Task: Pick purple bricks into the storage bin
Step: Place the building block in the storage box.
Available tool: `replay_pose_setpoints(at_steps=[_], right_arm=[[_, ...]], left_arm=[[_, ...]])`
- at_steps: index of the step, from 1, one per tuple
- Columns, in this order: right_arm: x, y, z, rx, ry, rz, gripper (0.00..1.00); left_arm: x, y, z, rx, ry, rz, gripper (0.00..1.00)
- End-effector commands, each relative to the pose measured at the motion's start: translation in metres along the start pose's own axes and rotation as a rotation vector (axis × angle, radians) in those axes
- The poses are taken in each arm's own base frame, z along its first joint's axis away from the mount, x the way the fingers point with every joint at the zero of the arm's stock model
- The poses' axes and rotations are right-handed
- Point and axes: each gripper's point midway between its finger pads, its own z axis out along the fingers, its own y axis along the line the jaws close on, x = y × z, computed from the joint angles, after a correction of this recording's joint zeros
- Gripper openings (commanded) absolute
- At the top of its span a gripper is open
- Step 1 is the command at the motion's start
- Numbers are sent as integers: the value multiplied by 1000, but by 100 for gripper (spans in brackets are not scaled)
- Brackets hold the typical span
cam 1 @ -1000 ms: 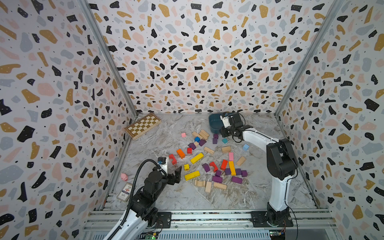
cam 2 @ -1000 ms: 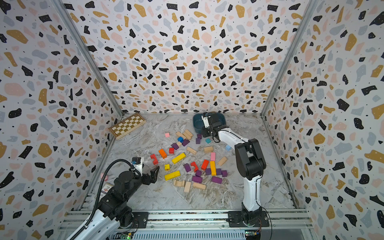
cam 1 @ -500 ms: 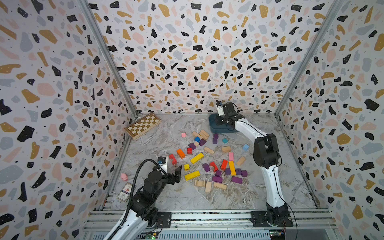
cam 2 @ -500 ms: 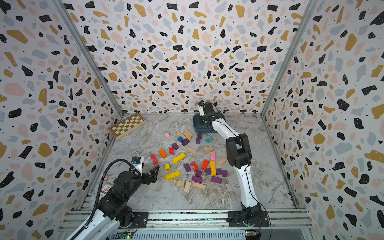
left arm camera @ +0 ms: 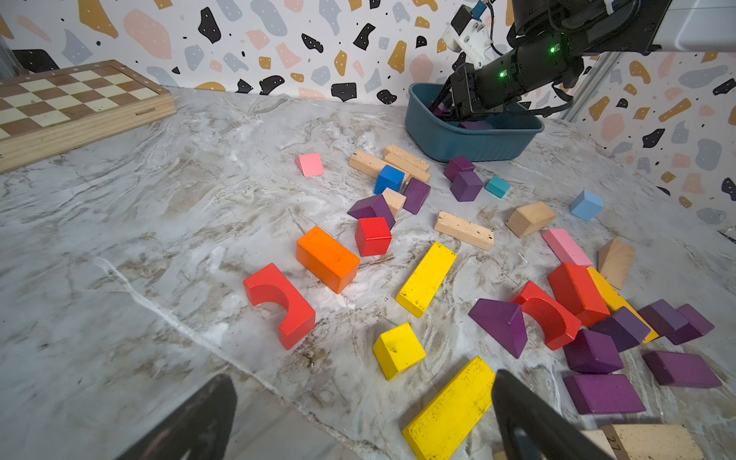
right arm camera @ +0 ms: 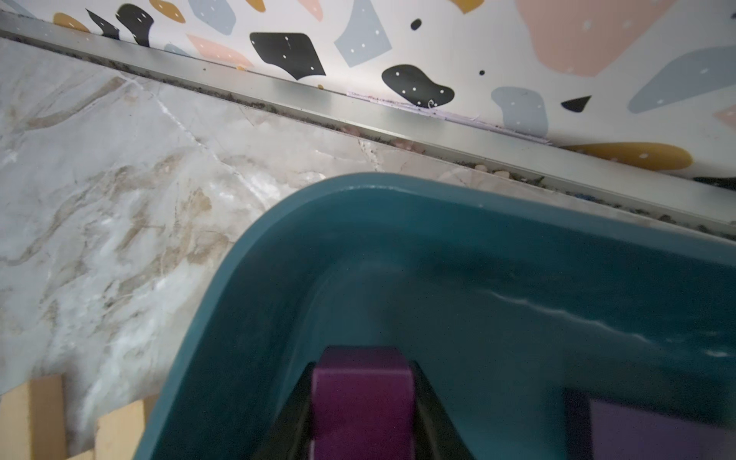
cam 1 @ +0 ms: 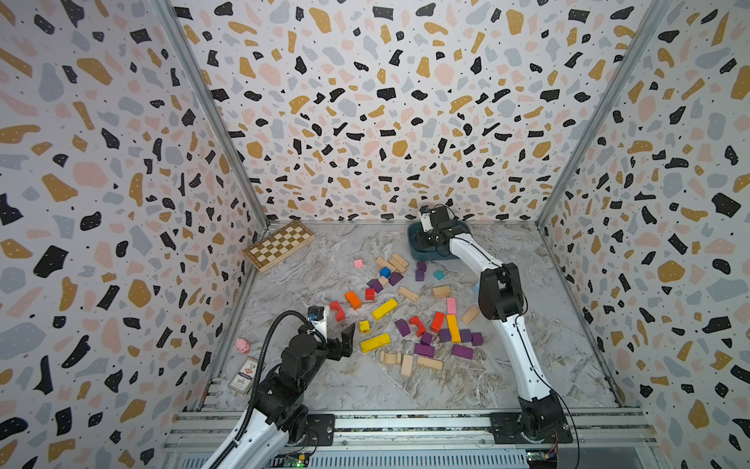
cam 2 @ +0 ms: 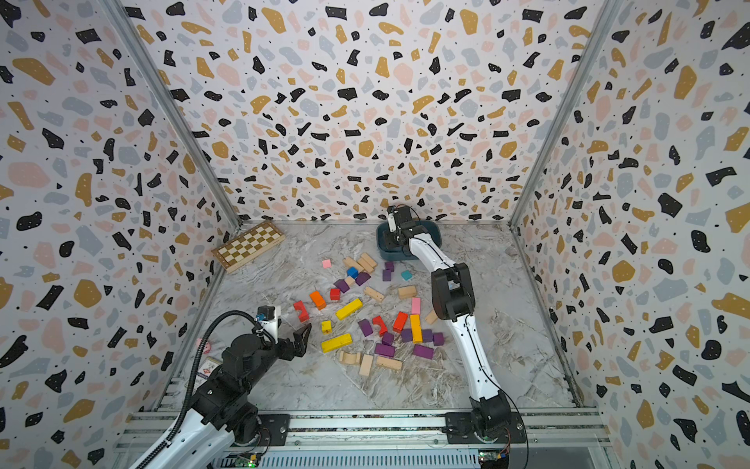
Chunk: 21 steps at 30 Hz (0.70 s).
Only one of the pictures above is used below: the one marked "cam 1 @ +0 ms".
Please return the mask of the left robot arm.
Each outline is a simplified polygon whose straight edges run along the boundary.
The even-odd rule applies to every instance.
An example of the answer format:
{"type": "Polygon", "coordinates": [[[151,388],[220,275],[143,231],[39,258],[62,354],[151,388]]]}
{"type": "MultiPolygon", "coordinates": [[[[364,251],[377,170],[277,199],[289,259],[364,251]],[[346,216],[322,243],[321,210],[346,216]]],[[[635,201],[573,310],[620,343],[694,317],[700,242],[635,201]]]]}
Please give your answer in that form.
{"type": "Polygon", "coordinates": [[[250,398],[238,423],[207,459],[205,468],[264,468],[290,449],[310,458],[333,444],[334,414],[310,414],[304,394],[322,366],[349,358],[357,326],[346,326],[329,338],[329,307],[314,306],[306,315],[287,310],[271,323],[261,347],[250,398]],[[280,363],[264,371],[271,340],[283,320],[300,320],[298,332],[282,350],[280,363]]]}

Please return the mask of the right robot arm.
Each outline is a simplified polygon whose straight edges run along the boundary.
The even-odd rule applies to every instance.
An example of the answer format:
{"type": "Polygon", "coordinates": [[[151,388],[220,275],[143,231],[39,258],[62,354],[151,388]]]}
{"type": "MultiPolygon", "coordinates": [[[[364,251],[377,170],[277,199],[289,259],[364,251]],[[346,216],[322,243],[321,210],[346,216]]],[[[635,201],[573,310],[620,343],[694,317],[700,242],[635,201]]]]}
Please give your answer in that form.
{"type": "Polygon", "coordinates": [[[419,220],[408,232],[412,256],[418,261],[458,259],[477,275],[479,310],[498,330],[515,373],[519,432],[533,443],[554,436],[568,420],[562,398],[546,379],[531,346],[525,325],[529,303],[518,267],[482,248],[448,206],[425,205],[419,212],[419,220]]]}

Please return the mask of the teal storage bin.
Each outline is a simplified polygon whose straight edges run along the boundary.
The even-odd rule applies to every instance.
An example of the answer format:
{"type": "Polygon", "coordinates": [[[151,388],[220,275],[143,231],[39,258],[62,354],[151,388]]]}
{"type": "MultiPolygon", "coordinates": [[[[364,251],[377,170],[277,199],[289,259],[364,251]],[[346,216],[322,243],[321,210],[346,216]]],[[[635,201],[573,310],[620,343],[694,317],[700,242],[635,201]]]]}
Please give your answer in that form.
{"type": "Polygon", "coordinates": [[[407,236],[411,256],[419,262],[458,260],[451,253],[449,242],[457,235],[470,234],[469,225],[462,221],[451,221],[441,228],[425,232],[420,222],[408,226],[407,236]]]}

